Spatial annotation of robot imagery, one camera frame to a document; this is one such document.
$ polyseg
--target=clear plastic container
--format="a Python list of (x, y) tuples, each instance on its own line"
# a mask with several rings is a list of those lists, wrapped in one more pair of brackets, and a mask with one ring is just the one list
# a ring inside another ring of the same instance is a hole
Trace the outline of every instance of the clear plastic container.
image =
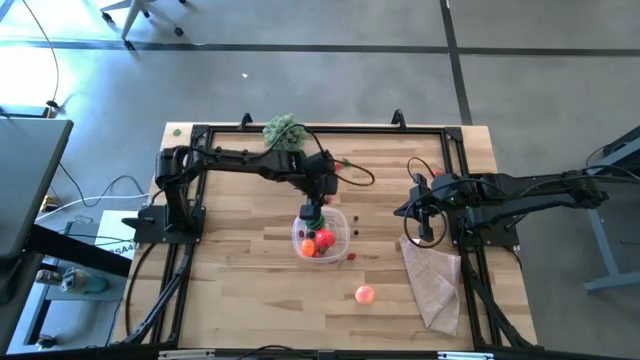
[(333, 232), (333, 234), (336, 236), (336, 243), (332, 247), (327, 249), (327, 252), (325, 252), (322, 257), (308, 257), (302, 255), (302, 253), (300, 252), (302, 241), (306, 237), (300, 237), (300, 230), (304, 231), (305, 234), (307, 233), (307, 231), (309, 231), (304, 220), (300, 220), (299, 217), (296, 217), (296, 220), (293, 222), (292, 227), (293, 246), (296, 248), (298, 256), (314, 263), (329, 263), (332, 261), (340, 260), (343, 256), (345, 256), (347, 250), (349, 249), (351, 230), (349, 229), (349, 223), (347, 222), (347, 219), (344, 217), (342, 212), (338, 209), (323, 206), (322, 215), (324, 215), (324, 227), (331, 230), (331, 232)]

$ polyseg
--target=chair wheel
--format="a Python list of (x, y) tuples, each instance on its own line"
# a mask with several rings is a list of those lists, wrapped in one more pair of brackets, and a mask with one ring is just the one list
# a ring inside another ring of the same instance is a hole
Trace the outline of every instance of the chair wheel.
[(111, 17), (111, 15), (103, 12), (102, 13), (102, 20), (106, 21), (106, 22), (113, 22), (113, 18)]

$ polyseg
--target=concrete floor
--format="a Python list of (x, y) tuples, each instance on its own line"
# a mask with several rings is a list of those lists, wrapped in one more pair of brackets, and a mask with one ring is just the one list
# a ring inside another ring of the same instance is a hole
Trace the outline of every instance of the concrete floor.
[[(32, 0), (34, 8), (50, 2)], [(74, 0), (80, 20), (45, 17), (53, 39), (114, 39), (87, 17), (87, 1)], [(189, 40), (219, 43), (446, 45), (439, 2), (346, 0), (172, 1)], [(451, 0), (460, 46), (637, 48), (640, 3), (620, 0)], [(39, 38), (16, 3), (0, 23), (0, 38)], [(114, 12), (116, 21), (122, 12)], [(138, 19), (132, 39), (181, 42), (165, 25)], [(412, 124), (460, 124), (448, 55), (261, 52), (58, 50), (58, 100), (75, 128), (63, 163), (85, 194), (99, 194), (120, 174), (152, 176), (168, 121), (258, 121), (293, 112), (302, 121), (387, 123), (395, 108)], [(41, 104), (55, 81), (48, 49), (0, 47), (3, 102)], [(462, 56), (474, 124), (488, 125), (498, 167), (512, 175), (579, 168), (591, 151), (638, 125), (640, 58)], [(53, 185), (64, 201), (72, 184), (58, 173)], [(121, 183), (116, 194), (133, 194)], [(59, 229), (75, 215), (98, 220), (105, 209), (137, 209), (140, 201), (105, 201), (72, 208), (43, 225)], [(528, 216), (518, 232), (539, 343), (549, 349), (635, 358), (640, 354), (640, 285), (587, 296), (582, 284), (605, 274), (583, 211), (548, 210)], [(627, 270), (640, 270), (640, 246), (614, 246)], [(78, 316), (109, 321), (114, 304)], [(47, 319), (54, 335), (61, 319)], [(106, 341), (107, 331), (81, 347)], [(25, 351), (18, 343), (12, 351)]]

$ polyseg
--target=wooden table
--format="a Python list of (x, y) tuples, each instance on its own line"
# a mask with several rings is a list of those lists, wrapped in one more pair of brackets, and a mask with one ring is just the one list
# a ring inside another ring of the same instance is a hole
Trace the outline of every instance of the wooden table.
[[(167, 124), (162, 147), (188, 145), (192, 125)], [(181, 135), (174, 135), (176, 129)], [(488, 128), (462, 129), (470, 171), (496, 172)], [(209, 172), (205, 234), (196, 248), (180, 348), (281, 344), (301, 349), (471, 349), (462, 283), (458, 287), (461, 312), (457, 336), (425, 328), (398, 244), (402, 219), (392, 215), (407, 201), (412, 186), (405, 168), (409, 157), (424, 159), (434, 170), (444, 169), (438, 137), (321, 134), (319, 138), (334, 157), (347, 158), (376, 175), (371, 187), (341, 182), (331, 205), (344, 213), (352, 231), (359, 230), (350, 246), (357, 258), (340, 269), (337, 263), (313, 264), (298, 258), (291, 225), (305, 198), (291, 185), (252, 174)], [(317, 151), (312, 141), (306, 145), (307, 153)], [(261, 134), (219, 133), (214, 146), (264, 149)], [(426, 174), (419, 166), (416, 163), (413, 170)], [(359, 175), (350, 171), (343, 176)], [(156, 203), (162, 202), (159, 197)], [(434, 219), (432, 226), (438, 234), (442, 223)], [(410, 226), (416, 229), (417, 223), (411, 221)], [(134, 265), (144, 248), (137, 251)], [(437, 250), (456, 253), (448, 236)], [(141, 267), (131, 301), (134, 328), (158, 296), (166, 251), (167, 246), (158, 245)], [(496, 302), (521, 334), (535, 343), (522, 273), (515, 258), (502, 248), (487, 248), (487, 262)], [(373, 305), (358, 305), (354, 300), (356, 289), (363, 284), (376, 291)], [(479, 312), (488, 339), (486, 312)], [(124, 312), (120, 313), (114, 340), (124, 338)], [(166, 316), (166, 323), (171, 318)]]

